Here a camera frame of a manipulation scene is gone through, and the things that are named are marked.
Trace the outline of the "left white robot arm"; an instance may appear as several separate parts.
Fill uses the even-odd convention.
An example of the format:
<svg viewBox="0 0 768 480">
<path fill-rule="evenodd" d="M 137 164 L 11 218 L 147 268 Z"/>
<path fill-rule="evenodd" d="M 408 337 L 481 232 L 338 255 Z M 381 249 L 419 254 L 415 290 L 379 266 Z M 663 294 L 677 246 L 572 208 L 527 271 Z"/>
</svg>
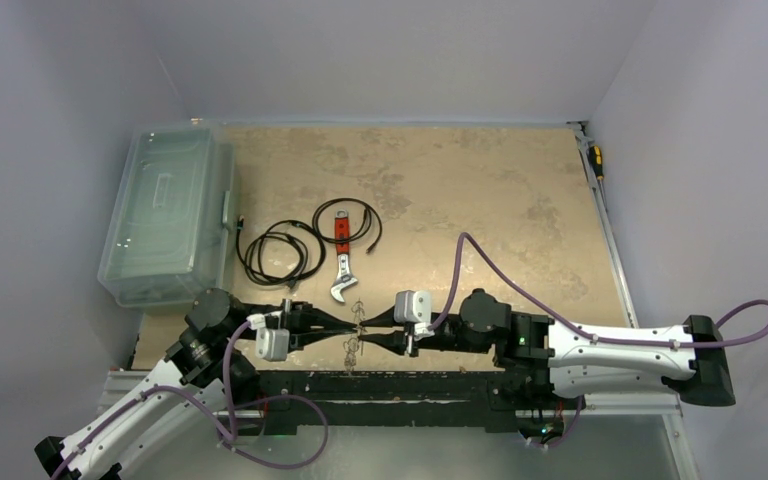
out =
<svg viewBox="0 0 768 480">
<path fill-rule="evenodd" d="M 219 288 L 200 293 L 185 322 L 165 356 L 111 408 L 75 433 L 49 436 L 35 446 L 51 478 L 109 478 L 120 469 L 120 455 L 142 434 L 187 414 L 209 420 L 229 446 L 239 434 L 237 409 L 295 398 L 267 396 L 254 365 L 236 351 L 237 340 L 253 338 L 258 358 L 283 361 L 290 352 L 353 329 L 307 302 L 244 303 Z"/>
</svg>

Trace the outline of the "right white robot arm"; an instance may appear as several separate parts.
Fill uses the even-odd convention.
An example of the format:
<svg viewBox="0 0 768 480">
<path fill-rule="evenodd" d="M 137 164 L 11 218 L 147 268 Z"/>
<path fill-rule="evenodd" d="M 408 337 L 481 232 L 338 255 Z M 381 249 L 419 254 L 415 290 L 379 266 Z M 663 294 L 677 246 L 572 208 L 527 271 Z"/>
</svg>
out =
<svg viewBox="0 0 768 480">
<path fill-rule="evenodd" d="M 687 404 L 736 402 L 722 336 L 714 321 L 691 315 L 683 323 L 651 330 L 577 325 L 547 315 L 516 312 L 482 289 L 433 321 L 427 291 L 403 291 L 385 313 L 363 321 L 375 331 L 361 340 L 396 355 L 422 350 L 487 354 L 514 373 L 514 389 L 536 407 L 558 398 L 593 393 L 675 392 Z M 377 330 L 387 328 L 387 333 Z"/>
</svg>

